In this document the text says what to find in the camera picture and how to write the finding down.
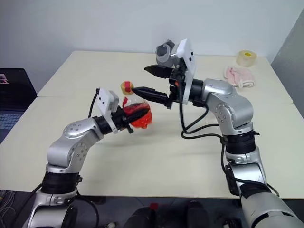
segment masking tape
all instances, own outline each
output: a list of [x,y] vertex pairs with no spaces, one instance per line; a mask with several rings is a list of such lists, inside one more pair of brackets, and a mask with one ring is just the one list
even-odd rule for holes
[[250,67],[254,64],[256,58],[256,53],[248,50],[242,50],[238,53],[237,64],[242,67]]

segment pink cloth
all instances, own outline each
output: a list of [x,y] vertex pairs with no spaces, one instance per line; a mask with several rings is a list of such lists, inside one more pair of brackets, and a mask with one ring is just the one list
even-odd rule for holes
[[255,80],[252,73],[246,68],[229,66],[224,73],[224,77],[230,84],[240,88],[253,87],[255,85]]

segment white table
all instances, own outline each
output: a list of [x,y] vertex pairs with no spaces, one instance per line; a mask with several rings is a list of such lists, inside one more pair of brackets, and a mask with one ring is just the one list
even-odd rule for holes
[[[233,56],[195,56],[196,79],[224,79],[227,66],[236,65]],[[132,81],[134,86],[169,92],[168,80],[156,78],[144,68],[156,64],[155,54],[74,51],[38,93],[38,96],[93,97],[97,87],[121,94],[120,84]],[[256,79],[253,88],[237,89],[251,102],[292,102],[289,94],[265,57],[258,57],[249,68]]]
[[[72,121],[87,117],[91,97],[38,97],[0,145],[0,189],[32,191],[45,172],[46,153]],[[304,121],[293,104],[253,102],[255,130],[267,180],[282,198],[304,198]],[[201,114],[187,106],[186,120]],[[109,134],[94,145],[81,170],[85,195],[231,198],[217,138],[180,138],[177,104],[152,104],[146,130]],[[209,114],[204,124],[215,123]],[[218,129],[208,132],[219,133]]]

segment black cable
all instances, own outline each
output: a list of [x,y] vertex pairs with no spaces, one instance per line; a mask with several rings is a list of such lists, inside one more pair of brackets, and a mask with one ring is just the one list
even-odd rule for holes
[[[200,130],[203,130],[203,129],[207,128],[207,127],[217,127],[217,126],[219,126],[217,123],[207,124],[207,125],[205,125],[205,126],[202,126],[202,127],[197,128],[197,129],[195,129],[195,130],[193,130],[193,131],[191,131],[191,132],[195,133],[195,132],[198,132],[198,131],[200,131]],[[213,133],[201,134],[201,135],[197,135],[197,136],[185,136],[184,134],[185,134],[184,131],[182,131],[182,132],[180,133],[180,135],[181,135],[181,137],[182,137],[183,139],[198,139],[198,138],[203,138],[203,137],[207,137],[207,136],[215,136],[215,137],[218,137],[218,138],[220,138],[220,139],[222,138],[222,136],[220,136],[219,134],[213,134]]]
[[137,199],[137,201],[138,201],[143,207],[145,207],[144,204],[141,202],[141,200],[140,200],[138,197],[135,197],[135,198]]
[[90,118],[91,117],[91,115],[92,115],[92,110],[93,110],[93,105],[94,105],[94,103],[95,103],[95,100],[96,100],[96,98],[97,98],[97,91],[96,91],[96,93],[95,93],[95,95],[94,95],[94,97],[93,97],[93,100],[92,100],[92,102],[91,102],[91,106],[90,106],[90,111],[89,111],[89,116],[88,116],[88,118]]
[[[197,118],[195,121],[193,121],[192,123],[190,123],[187,127],[185,127],[185,130],[183,130],[182,132],[184,132],[185,134],[193,134],[197,131],[199,131],[198,129],[195,129],[193,131],[190,131],[190,132],[187,132],[187,130],[189,128],[191,128],[192,126],[194,126],[195,124],[197,124],[199,121],[201,121],[207,114],[208,114],[208,111],[209,111],[209,108],[207,105],[205,105],[205,108],[206,108],[206,111],[204,112],[203,115],[201,115],[199,118]],[[184,121],[184,113],[183,113],[183,108],[181,107],[180,108],[180,115],[182,116],[182,120]]]
[[0,214],[0,224],[1,224],[1,227],[6,228],[6,224],[5,224],[4,219],[1,214]]
[[15,223],[18,219],[18,217],[20,216],[22,210],[24,209],[24,207],[27,205],[27,203],[29,202],[29,200],[35,195],[35,193],[41,188],[42,186],[42,183],[39,184],[31,193],[30,195],[24,200],[24,202],[22,203],[21,207],[19,208],[19,210],[17,211],[16,215],[15,215],[15,218],[13,219],[13,222],[11,224],[11,228],[14,228],[15,226]]
[[279,194],[279,192],[277,191],[277,190],[275,190],[275,188],[274,187],[272,187],[270,184],[268,184],[267,183],[267,186],[272,190],[272,191],[274,191],[275,192],[275,194],[276,194],[276,196],[277,197],[280,197],[280,194]]
[[[186,130],[188,130],[189,128],[191,128],[193,125],[195,125],[196,123],[198,123],[200,120],[202,120],[205,116],[206,116],[206,114],[208,113],[208,111],[209,111],[209,108],[206,106],[206,111],[204,112],[204,114],[202,115],[202,116],[200,116],[198,119],[196,119],[195,121],[193,121],[192,123],[190,123],[187,127],[186,127]],[[210,127],[213,127],[213,125],[214,126],[218,126],[218,124],[217,123],[215,123],[215,124],[212,124],[212,126],[210,126]],[[205,126],[203,126],[203,127],[200,127],[200,128],[197,128],[197,129],[195,129],[195,130],[192,130],[191,132],[189,132],[189,133],[195,133],[195,132],[197,132],[197,131],[199,131],[199,130],[202,130],[202,129],[204,129],[205,128]]]
[[82,195],[79,193],[78,190],[77,190],[77,195],[79,196],[79,199],[80,199],[80,200],[87,202],[87,203],[90,204],[90,205],[92,206],[92,208],[94,209],[95,214],[96,214],[95,228],[98,228],[98,227],[99,227],[99,213],[98,213],[97,207],[95,206],[94,203],[92,203],[92,202],[91,202],[90,200],[88,200],[86,197],[82,196]]
[[[183,114],[183,109],[182,109],[182,89],[181,89],[181,85],[182,85],[182,82],[179,82],[178,83],[178,91],[179,91],[179,104],[180,104],[180,123],[181,123],[182,131],[185,134],[191,134],[190,132],[187,131],[187,128],[186,128],[185,122],[184,122],[184,114]],[[197,120],[195,120],[194,122],[197,123],[199,120],[201,120],[202,118],[204,118],[206,115],[207,115],[207,109],[206,109],[206,112],[201,117],[199,117]]]

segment robotic arm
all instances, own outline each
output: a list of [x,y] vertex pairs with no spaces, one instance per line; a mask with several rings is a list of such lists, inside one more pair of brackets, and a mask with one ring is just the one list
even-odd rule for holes
[[46,174],[25,227],[74,227],[77,209],[71,203],[76,196],[76,186],[82,180],[79,172],[89,149],[105,134],[123,129],[132,133],[129,123],[148,112],[142,109],[127,116],[118,102],[114,92],[99,89],[97,105],[102,116],[69,124],[50,146]]
[[208,108],[222,132],[221,141],[228,161],[224,168],[228,188],[233,195],[240,196],[249,227],[304,228],[291,209],[267,186],[259,148],[255,144],[258,133],[253,130],[251,103],[225,81],[193,79],[195,60],[190,42],[185,39],[172,46],[171,41],[159,46],[158,49],[166,47],[170,53],[157,50],[158,65],[145,68],[154,76],[169,79],[169,97],[147,87],[133,88],[133,91],[169,109],[173,102],[182,106],[188,101],[194,106]]

